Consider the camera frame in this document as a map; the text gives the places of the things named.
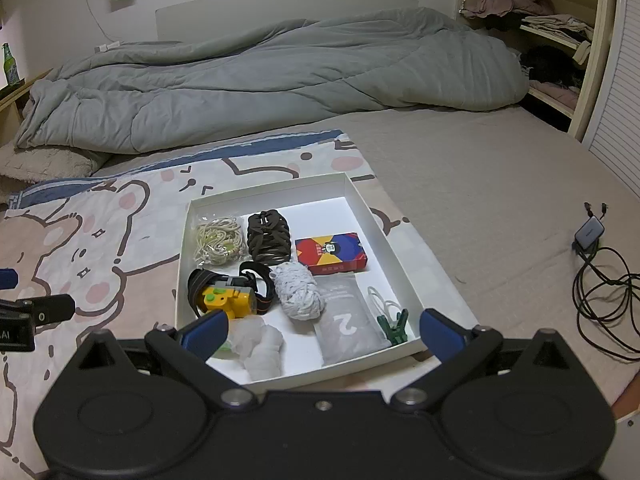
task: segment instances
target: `louvered door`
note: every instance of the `louvered door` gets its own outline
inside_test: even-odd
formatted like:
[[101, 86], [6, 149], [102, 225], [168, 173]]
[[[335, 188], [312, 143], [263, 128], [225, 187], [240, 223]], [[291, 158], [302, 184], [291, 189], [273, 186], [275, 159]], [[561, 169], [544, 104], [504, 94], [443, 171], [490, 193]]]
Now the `louvered door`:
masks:
[[640, 197], [640, 0], [618, 0], [607, 69], [583, 144]]

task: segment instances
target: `dark brown rope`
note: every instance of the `dark brown rope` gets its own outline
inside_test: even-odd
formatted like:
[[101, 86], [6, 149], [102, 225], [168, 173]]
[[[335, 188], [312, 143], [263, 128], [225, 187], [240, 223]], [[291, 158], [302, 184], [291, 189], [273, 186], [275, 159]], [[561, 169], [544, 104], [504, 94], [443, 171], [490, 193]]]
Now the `dark brown rope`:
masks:
[[275, 209], [249, 216], [246, 240], [254, 262], [274, 266], [291, 259], [289, 225]]

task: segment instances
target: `green bottle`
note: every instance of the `green bottle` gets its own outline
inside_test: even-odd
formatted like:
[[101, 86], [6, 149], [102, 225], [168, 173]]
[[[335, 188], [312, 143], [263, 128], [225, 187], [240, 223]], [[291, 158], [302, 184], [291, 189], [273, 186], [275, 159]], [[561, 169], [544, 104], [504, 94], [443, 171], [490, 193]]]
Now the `green bottle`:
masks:
[[18, 67], [15, 65], [15, 58], [9, 50], [9, 44], [5, 43], [2, 48], [4, 48], [4, 74], [6, 75], [6, 83], [9, 86], [13, 86], [20, 82]]

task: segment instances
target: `screw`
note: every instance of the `screw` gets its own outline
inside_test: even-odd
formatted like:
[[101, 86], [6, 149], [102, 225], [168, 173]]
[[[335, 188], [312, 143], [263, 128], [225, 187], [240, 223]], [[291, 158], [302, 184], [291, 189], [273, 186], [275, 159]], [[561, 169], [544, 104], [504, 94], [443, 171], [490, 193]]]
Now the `screw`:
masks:
[[427, 400], [427, 393], [419, 388], [405, 388], [396, 393], [396, 399], [407, 406], [415, 406]]
[[332, 407], [332, 403], [328, 400], [318, 400], [318, 402], [316, 402], [316, 408], [321, 412], [328, 412]]
[[254, 395], [243, 388], [232, 388], [222, 392], [220, 399], [227, 406], [244, 406], [254, 399]]

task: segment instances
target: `blue blanket border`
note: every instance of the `blue blanket border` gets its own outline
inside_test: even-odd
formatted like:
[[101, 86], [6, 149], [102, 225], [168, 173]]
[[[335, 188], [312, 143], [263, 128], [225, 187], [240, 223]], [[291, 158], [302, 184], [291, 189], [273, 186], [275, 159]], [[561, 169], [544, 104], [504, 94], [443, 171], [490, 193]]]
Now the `blue blanket border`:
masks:
[[233, 156], [260, 155], [263, 153], [274, 153], [283, 150], [294, 150], [296, 148], [315, 144], [316, 142], [321, 142], [322, 140], [335, 139], [342, 133], [343, 132], [341, 130], [327, 130], [325, 132], [281, 134], [251, 141], [239, 140], [239, 142], [236, 142], [235, 144], [227, 144], [210, 150], [203, 150], [201, 152], [193, 153], [193, 155], [169, 158], [161, 162], [148, 164], [146, 166], [141, 166], [133, 170], [124, 171], [123, 173], [113, 174], [110, 176], [48, 180], [28, 187], [20, 193], [11, 195], [9, 197], [8, 206], [9, 209], [22, 209], [42, 204], [44, 202], [49, 202], [50, 200], [68, 198], [110, 178], [119, 178], [128, 174], [142, 173], [143, 171], [183, 166], [185, 164], [193, 164], [194, 162], [199, 162], [201, 160], [213, 160], [216, 158]]

